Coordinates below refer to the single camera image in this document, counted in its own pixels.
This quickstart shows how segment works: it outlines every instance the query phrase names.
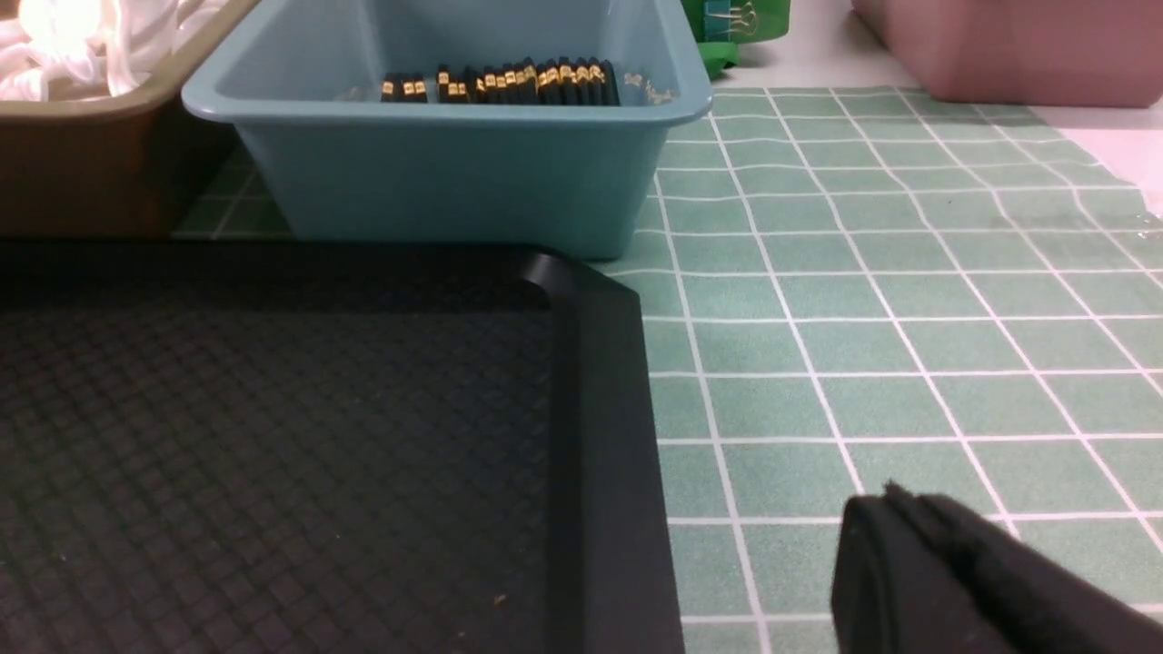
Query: brown tray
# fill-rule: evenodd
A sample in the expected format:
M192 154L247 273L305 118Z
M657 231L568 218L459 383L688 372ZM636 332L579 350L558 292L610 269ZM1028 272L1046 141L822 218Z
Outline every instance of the brown tray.
M237 137L181 86L259 0L231 0L137 90L85 102L0 101L0 236L166 237ZM0 0L0 19L16 14Z

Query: white grid line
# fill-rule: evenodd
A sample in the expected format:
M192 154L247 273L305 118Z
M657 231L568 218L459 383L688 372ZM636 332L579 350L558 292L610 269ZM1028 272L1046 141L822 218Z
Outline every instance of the white grid line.
M1021 151L1021 154L1025 155L1026 158L1028 158L1032 163L1041 166L1043 170L1046 170L1050 175L1054 175L1055 177L1057 177L1058 179L1061 179L1063 183L1065 183L1066 187L1070 190L1071 197L1075 200L1075 206L1077 206L1078 211L1082 212L1082 214L1086 216L1086 220L1089 220L1094 226L1094 228L1098 229L1101 234L1106 235L1107 241L1110 241L1112 246L1114 246L1115 248L1118 248L1118 250L1120 253L1122 253L1122 256L1125 256L1128 260L1133 261L1135 263L1135 265L1139 268L1139 270L1142 270L1144 272L1147 271L1147 266L1143 265L1143 262L1141 262L1139 260L1139 257L1136 257L1134 254L1132 254L1130 250L1128 250L1126 248L1126 246L1122 244L1122 242L1120 242L1118 239L1115 239L1111 234L1112 230L1111 229L1106 229L1094 218L1094 215L1091 213L1091 211L1089 208L1086 208L1086 205L1083 202L1082 197L1080 197L1080 194L1078 192L1078 187L1075 186L1075 183L1071 182L1069 177L1066 177L1065 175L1058 172L1057 170L1055 170L1054 168L1050 166L1051 164L1063 164L1063 163L1070 163L1070 162L1043 162L1043 161L1040 161L1037 157L1035 157L1034 155L1029 154L1029 150L1027 150L1021 143L1016 143L1016 142L1013 141L1013 138L1009 138L1009 135L1006 134L1005 130L1000 129L996 122L993 122L992 120L990 120L990 118L986 116L982 112L980 107L973 107L973 108L975 108L975 111L977 111L977 113L983 119L985 119L986 122L989 122L993 127L993 129L997 129L998 131L1000 131L1003 136L1005 136L1011 143L1013 143L1014 148L1018 148L1018 150ZM1148 275L1147 277L1156 286L1158 286L1161 290L1163 290L1163 282L1156 279L1151 275ZM1151 385L1155 386L1156 392L1160 392L1161 394L1163 394L1163 389L1161 389L1158 386L1158 384L1155 384L1154 381L1151 381Z
M915 113L916 109L914 108L912 101L909 101L909 99L904 93L900 93L900 98ZM933 135L934 138L937 138L936 133L933 131L933 128L930 126L925 125L925 128L929 131L929 134ZM993 125L993 129L996 129L997 131L1001 133L1001 129L999 129L997 127L997 125ZM941 143L940 138L937 138L937 143L941 145L942 149L944 149L946 154L948 154L950 157L954 158L955 162L961 162L961 159L957 157L957 155L948 145L946 145L944 143ZM968 166L966 166L966 172L969 172L971 176L973 176L975 178L977 178L979 182L982 182L984 184L984 180L980 179L980 177L978 177L977 173L973 172L973 170L969 169ZM993 196L993 201L997 205L998 211L1001 213L1001 216L1004 219L1006 219L1007 221L1009 221L1011 223L1013 223L1014 227L1016 227L1016 223L1014 222L1014 220L1012 219L1012 216L1009 216L1008 211L1006 209L1005 205L1001 202L1001 199L998 197L998 191L996 189L990 187L990 193ZM1082 202L1078 202L1078 194L1077 193L1075 193L1075 200L1078 204L1078 208L1084 211L1084 207L1082 206ZM1026 235L1026 234L1022 234L1021 236L1026 241L1027 247L1030 248L1035 253L1035 255L1037 255L1037 257L1042 261L1042 263L1047 268L1050 269L1051 273L1058 279L1058 282L1063 285L1063 287L1071 294L1071 297L1075 299L1075 301L1077 301L1079 304L1079 306L1083 307L1083 310L1094 320L1094 324L1098 325L1099 329L1101 329L1106 334L1106 336L1108 339L1111 339L1112 343L1122 353L1122 355L1125 357L1127 357L1127 361L1129 361L1136 369L1141 370L1142 367L1134 358L1134 356L1132 356L1130 353L1127 350L1127 348L1125 348L1122 346L1122 343L1119 342L1119 340L1114 337L1114 334L1111 333L1111 330L1106 327L1106 325L1104 325L1103 321L1099 320L1094 315L1094 313L1090 310L1090 306L1073 290L1073 287L1071 287L1069 284L1066 284L1066 280L1062 277L1062 275L1058 273L1056 270L1054 270L1054 264L1034 244L1034 242L1029 239L1029 236ZM954 258L952 251L950 251L948 249L948 246L944 243L944 239L941 236L941 234L937 234L936 232L934 232L934 237L936 237L939 241L941 241L942 247L946 248L946 250L947 250L946 254L950 258ZM975 293L978 292L977 289L976 289L976 286L972 286L972 282L968 278L968 276L965 278L965 282L971 285L971 287L973 289ZM989 305L985 304L984 296L979 297L978 299L982 300L983 305L986 306L986 308L990 311L990 313L993 313L992 308L990 308ZM1078 434L1078 442L1082 443L1083 448L1086 449L1086 453L1090 454L1091 458L1094 461L1094 464L1098 465L1099 470L1103 471L1103 475L1111 483L1112 488L1119 495L1119 497L1122 499L1123 504L1126 504L1127 507L1130 511L1137 512L1139 507L1135 505L1134 499L1132 499L1130 493L1127 492L1127 489L1123 488L1122 483L1114 475L1114 471L1111 470L1111 468L1110 468L1110 465L1107 465L1106 461L1104 461L1103 457L1099 455L1098 450L1094 449L1094 446L1086 438L1086 434L1078 427L1077 422L1073 419L1073 415L1071 415L1070 411L1065 407L1065 405L1058 398L1057 393L1054 392L1054 389L1050 388L1050 385L1046 382L1046 379L1043 378L1041 371L1039 371L1034 367L1034 364L1030 363L1029 357L1018 346L1018 342L1013 339L1013 336L1009 334L1008 329L1006 329L1005 325L1000 320L998 320L998 328L1001 329L1003 333L1005 334L1006 339L1011 341L1009 344L1013 346L1013 348L1016 350L1018 356L1021 357L1021 360L1022 360L1022 363L1025 363L1026 367L1029 368L1029 370L1032 372L1034 372L1035 379L1037 381L1039 385L1042 386L1042 391L1047 393L1047 396L1050 398L1050 401L1053 401L1054 405L1057 407L1058 412L1062 414L1063 419L1066 421L1066 425L1070 427L1070 431ZM1147 379L1147 382L1155 389L1156 392L1163 394L1163 391L1160 390L1158 384L1150 377L1150 375L1148 375L1146 372L1143 372L1142 375ZM1139 519L1139 524L1142 526L1143 531L1147 532L1147 535L1148 535L1148 538L1151 539L1151 542L1155 543L1156 549L1158 549L1160 553L1163 554L1163 539L1160 538L1160 534L1155 531L1155 527L1151 526L1151 524L1149 521L1147 521L1146 518L1141 518L1141 517Z
M1119 229L1094 229L1093 227L1078 227L1078 228L1065 228L1065 227L1035 227L1035 228L1013 228L1013 227L950 227L950 228L936 228L936 229L921 229L916 227L908 227L901 229L848 229L849 234L879 234L879 235L900 235L900 234L929 234L932 232L942 232L944 234L1019 234L1025 232L1027 234L1157 234L1163 232L1163 222L1158 227L1154 228L1119 228ZM662 229L642 228L636 229L635 234L664 234ZM785 230L769 230L759 232L759 236L839 236L842 232L839 229L785 229ZM682 236L685 239L730 239L750 236L750 232L671 232L673 236ZM1134 268L1127 268L1126 270L1136 270Z
M1163 319L1163 314L1157 313L1112 313L1110 315L1100 315L1101 320L1120 321L1120 320L1160 320ZM1013 318L1003 317L1006 322L1090 322L1091 319L1085 315L1015 315ZM642 320L644 322L685 322L683 318L673 315L643 315ZM896 319L885 317L818 317L818 318L691 318L691 321L695 325L783 325L786 322L795 322L798 325L812 325L818 322L851 322L851 324L884 324L892 322L897 320L898 322L927 322L927 324L943 324L943 322L993 322L993 319L987 315L942 315L942 317L927 317L927 315L907 315L897 317Z
M257 178L258 169L251 169L251 171L247 175L247 179L242 183L242 186L238 187L238 192L229 197L230 204L227 205L226 211L222 212L222 220L219 221L217 227L215 227L214 232L211 234L211 241L217 241L222 235L227 223L229 223L230 219L234 216L235 209L237 209L238 205L242 204L242 200L247 198L247 190L250 189L251 184L254 184Z
M775 99L772 99L770 94L768 95L768 99L771 101L772 108L778 113L779 108L776 106ZM851 115L848 113L848 108L843 105L843 102L840 100L840 98L836 98L836 104L840 105L841 108L843 109L844 116L848 118L848 119L851 119ZM859 135L862 137L865 137L865 138L868 137L868 135L864 133L864 128L861 127L859 123L857 123L855 120L850 120L850 122L851 122L852 127L856 129L856 131L859 133ZM807 157L804 156L804 151L800 149L800 147L798 144L794 145L794 147L795 147L795 151L804 159L804 164L805 165L809 165L808 161L807 161ZM871 150L872 150L872 155L876 157L877 162L879 162L880 165L885 166L886 173L890 177L892 177L892 179L898 185L900 185L901 189L907 189L907 186L900 180L900 178L897 177L897 175L894 172L892 172L892 170L889 170L887 165L885 165L885 161L884 161L884 158L882 158L880 152L877 151L875 148L871 148ZM812 171L812 170L808 170L808 173L812 176L812 180L816 184L816 186L820 187L820 191L825 192L826 190L823 187L823 184L820 183L820 180L816 177L815 172ZM982 465L980 460L977 457L977 454L973 452L972 446L970 445L969 441L965 440L965 434L964 434L964 432L961 428L961 422L957 420L957 417L954 415L954 412L949 407L949 403L946 400L944 396L941 393L941 390L937 389L936 382L934 382L933 376L926 369L925 362L921 360L920 355L916 353L916 348L913 346L912 340L908 337L908 334L905 332L904 326L898 320L896 320L896 313L893 312L892 305L889 304L889 300L885 297L884 291L880 289L880 284L877 282L876 277L872 276L872 272L869 270L868 264L864 262L864 257L861 254L859 248L856 246L856 240L852 237L851 234L847 233L847 230L844 228L844 225L843 225L843 221L840 219L840 209L836 207L835 200L833 200L833 198L830 196L825 196L825 197L826 197L826 199L828 201L828 206L832 208L832 214L833 214L834 220L836 221L836 226L839 228L841 228L841 230L844 230L844 240L848 242L848 247L849 247L849 249L851 249L852 256L856 257L857 264L861 266L861 270L864 271L865 278L868 279L869 284L872 286L872 292L876 294L877 300L882 305L882 308L884 308L884 311L887 314L887 317L892 320L892 326L893 326L893 329L897 332L897 336L904 343L905 349L908 350L908 356L913 360L913 364L916 365L916 369L920 371L921 378L925 381L925 385L929 389L929 392L932 393L933 399L936 400L937 405L941 407L941 412L944 414L946 420L949 422L949 426L952 429L954 436L956 436L959 440L962 450L965 453L965 457L969 460L969 463L973 468L975 474L977 475L978 479L982 482L982 485L985 488L986 493L989 493L990 499L993 502L993 505L998 509L998 511L1003 516L1005 516L1007 513L1007 510L1006 510L1005 503L1001 499L1001 495L998 493L998 490L993 486L993 482L990 479L989 474L985 471L985 467ZM916 208L918 208L918 215L920 215L920 205L918 205ZM1013 520L1006 519L1005 524L1006 524L1006 527L1009 529L1011 534L1013 534L1014 536L1019 535L1018 526L1013 523Z
M1143 374L1160 374L1163 369L1150 368L1127 368L1127 369L1100 369L1100 368L1063 368L1057 370L1030 370L1028 368L1012 368L1008 370L884 370L884 371L858 371L858 372L697 372L688 370L654 370L650 372L651 379L666 379L676 377L699 377L706 379L912 379L925 377L1077 377L1079 375L1094 376L1140 376Z
M1163 604L1132 604L1140 613L1163 613ZM683 616L684 625L740 625L755 621L755 616ZM775 623L830 623L832 613L766 613L763 624Z
M1085 268L1078 270L1058 270L1061 275L1126 275L1127 272L1137 272L1130 269L1108 269L1100 270L1093 268ZM1150 272L1163 272L1161 269L1151 269ZM692 272L688 270L675 270L672 268L627 268L622 270L607 270L604 275L607 277L619 277L626 275L641 275L641 273L658 273L658 275L682 275L683 277L770 277L766 272L711 272L711 271L697 271ZM875 270L872 275L876 277L884 276L897 276L897 277L934 277L934 276L948 276L948 277L961 277L963 275L984 276L984 275L1040 275L1040 276L1053 276L1054 271L1049 269L1041 268L1016 268L1013 270L1006 269L961 269L961 270ZM776 277L863 277L864 272L861 270L787 270L779 271L775 273Z
M1139 520L1163 518L1163 511L1063 511L1058 513L984 513L992 523L1072 523L1078 520ZM743 516L740 518L668 518L676 527L802 527L840 525L842 516Z
M916 196L926 194L950 194L950 193L986 193L993 189L985 182L978 182L982 186L969 186L962 189L909 189L908 191ZM1079 191L1134 191L1134 186L1118 186L1110 184L1098 184L1098 185L1086 185L1078 186ZM1003 189L1004 192L1023 192L1023 191L1065 191L1062 186L1006 186ZM899 196L900 190L885 190L885 191L830 191L830 196L840 198L844 196ZM786 192L786 193L742 193L736 196L663 196L662 189L656 190L652 196L647 196L648 198L659 198L668 201L679 201L679 202L722 202L727 200L737 200L742 198L819 198L822 193L812 193L809 191L804 192Z
M722 152L723 161L727 166L730 168L730 154L727 151L727 145L722 143L722 133L719 130L719 125L715 122L714 114L707 114L711 120L711 128L715 133L715 138L719 140L719 148ZM775 265L771 263L771 255L768 253L768 246L764 243L763 237L759 235L759 228L755 220L755 212L751 208L751 202L747 199L743 193L743 183L740 182L739 176L735 170L730 170L732 182L735 184L735 191L739 193L740 199L743 201L743 213L747 215L748 225L751 228L752 237L759 248L759 256L763 258L763 266L766 271L768 277L771 279L771 287L776 292L776 298L779 300L779 306L784 312L784 315L791 315L791 305L787 298L784 296L783 285L779 283L779 278L776 276ZM807 377L811 379L812 390L815 392L816 400L820 403L823 410L825 419L828 422L828 429L835 438L836 448L840 450L840 457L844 462L844 468L848 470L848 476L851 478L852 488L858 493L864 493L864 483L861 481L859 472L856 470L856 464L852 461L851 454L848 452L848 447L844 445L843 432L840 429L840 424L836 421L836 415L832 411L832 403L828 400L827 393L823 392L823 384L816 376L815 365L812 363L812 356L808 353L807 344L804 342L804 336L800 334L799 328L794 324L790 324L790 332L792 340L795 341L795 348L799 351L800 358L804 361L804 368L807 370Z
M800 144L814 144L814 143L890 143L893 145L899 144L914 144L914 145L935 145L936 143L932 138L798 138ZM1029 145L1047 145L1049 143L1073 143L1069 138L1014 138L1016 143L1026 143ZM716 141L707 141L702 138L670 138L668 143L678 143L682 145L708 145L716 143ZM791 143L789 138L779 138L777 136L751 136L749 138L725 138L723 143L728 145L734 145L736 143ZM946 143L954 144L978 144L978 143L1005 143L1005 138L986 140L982 141L978 138L946 138Z
M1092 441L1163 441L1161 432L1123 433L1123 434L1090 434ZM844 442L852 445L915 445L915 443L958 443L962 440L979 443L1005 443L1005 442L1062 442L1077 441L1077 434L1014 434L1014 435L971 435L964 436L844 436ZM834 445L835 439L830 436L720 436L718 441L723 446L733 445ZM661 447L687 447L712 445L711 439L702 436L659 436Z
M798 143L798 141L795 138L791 138L791 140L787 141L787 143L789 144L795 144L795 143ZM1084 163L1084 162L1075 162L1075 161L1069 161L1069 159L1061 159L1061 161L1049 161L1049 162L1044 162L1044 163L1046 164L1070 164L1070 165L1079 165L1079 166L1083 166L1083 168L1103 168L1103 164L1098 163L1098 162ZM983 168L984 169L993 169L993 168L1025 168L1027 165L1028 164L998 163L998 164L973 164L972 168L975 168L975 169L983 169ZM857 170L857 171L858 170L865 170L865 171L868 171L868 170L876 170L876 171L882 171L882 170L885 170L885 171L886 170L963 170L965 166L961 166L961 165L957 165L957 164L950 164L950 165L894 165L894 166L890 166L887 164L884 164L884 165L818 165L818 166L811 166L811 168L813 170L816 170L816 171L821 171L822 170L822 171L829 171L830 172L830 171L854 171L854 170ZM734 166L734 169L728 169L728 168L723 168L723 166L659 166L657 170L659 172L728 172L729 170L756 170L756 169L807 170L806 166L795 165L795 164L745 164L745 165Z
M711 121L711 129L714 131L715 140L719 142L719 150L720 152L722 152L723 161L727 163L728 166L730 166L730 154L727 151L727 145L722 142L722 133L719 130L719 125L715 122L714 112L708 113L707 119ZM784 314L791 315L791 307L787 304L787 298L784 297L784 291L779 284L779 279L775 275L775 266L772 266L771 264L771 257L768 254L768 248L763 242L763 237L759 236L758 234L759 228L755 221L755 213L751 209L751 202L743 194L743 184L740 182L739 176L735 173L734 170L732 170L729 175L732 178L732 183L735 185L735 192L739 193L740 199L743 201L743 213L747 215L748 226L750 227L754 234L755 243L759 248L759 255L763 258L763 266L768 273L768 278L771 280L771 287L779 300L780 307L783 307ZM662 186L658 187L658 193L662 194ZM791 325L790 332L792 334L792 339L795 341L795 347L799 350L800 357L804 360L805 369L808 371L809 375L814 374L815 369L812 365L812 357L808 355L807 346L805 346L804 339L800 335L799 329L794 325ZM693 329L690 335L691 339L694 339ZM820 401L820 406L823 410L825 419L828 422L828 428L832 431L833 436L835 436L836 448L840 453L841 458L844 462L844 467L848 469L848 475L851 478L852 488L856 490L856 492L863 493L864 486L861 484L861 478L859 475L856 472L856 465L852 463L852 457L848 453L848 448L844 446L843 436L841 435L840 432L840 426L836 422L836 417L833 414L832 405L828 403L828 398L823 392L823 385L820 383L818 378L812 378L811 383L813 391L815 392L816 399L818 401ZM736 525L735 528L740 529L740 533L742 533L741 526ZM761 613L763 611L763 607L761 604L758 604L758 600L752 606L752 609ZM759 631L759 651L762 654L770 654L771 637L768 633L768 630L763 627L762 623L758 623L757 627Z
M655 189L658 190L659 194L662 187L658 183L658 176L655 175L654 178ZM670 218L666 214L666 204L664 200L658 201L658 212L662 215L663 225L666 229L670 229ZM670 248L671 262L675 265L676 271L678 270L678 251L675 248L675 240L668 234L666 244ZM686 298L686 287L683 284L683 276L678 272L675 273L675 279L678 283L678 297L679 303L683 307L683 315L691 317L691 306ZM695 371L701 375L702 372L702 360L699 356L699 344L698 340L694 337L694 324L686 324L686 339L690 341L691 357L694 360ZM707 428L711 432L712 441L719 439L719 425L715 420L714 405L711 401L711 386L705 377L699 378L699 392L702 394L702 407L706 412ZM739 506L735 503L735 489L730 483L730 471L727 467L727 457L723 454L723 448L721 446L712 446L714 448L715 465L719 470L719 481L723 491L723 500L727 505L727 513L730 518L736 520L736 524L732 527L732 532L735 539L735 549L740 561L740 569L743 575L743 585L747 591L747 599L751 606L751 612L758 617L763 614L763 606L759 603L759 590L755 582L755 571L751 567L751 556L747 549L747 540L743 536L743 526L737 523L739 519ZM766 630L757 625L757 633L759 635L759 649L761 654L772 654L770 637Z

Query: table surface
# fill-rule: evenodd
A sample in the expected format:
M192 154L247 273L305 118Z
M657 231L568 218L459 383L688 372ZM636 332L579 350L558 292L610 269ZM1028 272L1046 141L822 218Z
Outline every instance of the table surface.
M240 152L178 237L292 237ZM725 88L632 251L691 654L830 653L847 497L949 493L1163 619L1163 223L1023 107Z

